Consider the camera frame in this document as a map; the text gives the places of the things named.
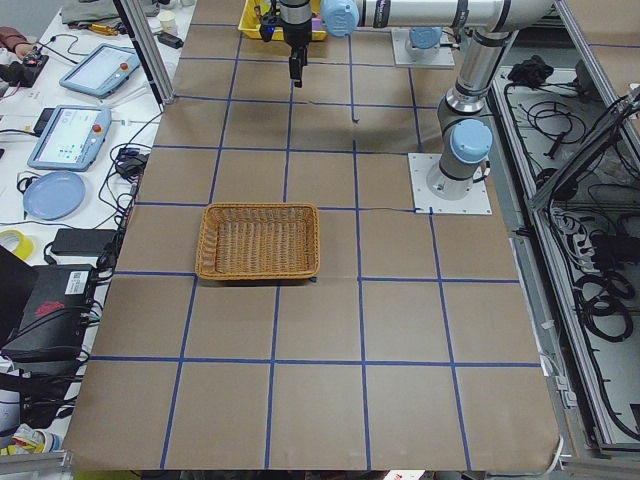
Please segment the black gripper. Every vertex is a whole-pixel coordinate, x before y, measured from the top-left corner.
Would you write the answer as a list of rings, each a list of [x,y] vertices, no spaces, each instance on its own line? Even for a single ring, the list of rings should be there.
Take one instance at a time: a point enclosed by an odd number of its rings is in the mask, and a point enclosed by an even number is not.
[[[307,65],[307,46],[312,40],[310,0],[280,0],[280,20],[285,42],[292,47],[289,75],[295,88],[303,86],[303,69]]]

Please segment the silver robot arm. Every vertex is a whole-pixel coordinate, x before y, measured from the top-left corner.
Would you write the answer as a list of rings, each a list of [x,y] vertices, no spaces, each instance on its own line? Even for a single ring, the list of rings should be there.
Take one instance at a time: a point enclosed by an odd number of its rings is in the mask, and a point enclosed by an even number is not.
[[[456,82],[438,106],[443,151],[427,174],[427,186],[440,198],[464,198],[491,150],[493,133],[479,114],[512,36],[511,32],[475,30]]]
[[[359,27],[476,27],[488,33],[509,33],[538,21],[551,8],[550,1],[322,1],[320,18],[326,31],[344,37]],[[309,1],[273,1],[261,17],[265,42],[280,27],[290,46],[289,75],[302,86],[312,41],[312,7]]]

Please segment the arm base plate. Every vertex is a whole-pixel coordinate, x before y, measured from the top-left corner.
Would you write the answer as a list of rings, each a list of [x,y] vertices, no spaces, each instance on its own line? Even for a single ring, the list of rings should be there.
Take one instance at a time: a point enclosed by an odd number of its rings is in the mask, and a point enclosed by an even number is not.
[[[491,215],[486,182],[478,167],[471,179],[452,180],[440,170],[440,154],[409,153],[414,211],[419,214]]]
[[[394,28],[391,36],[397,67],[454,69],[454,43],[442,27]]]

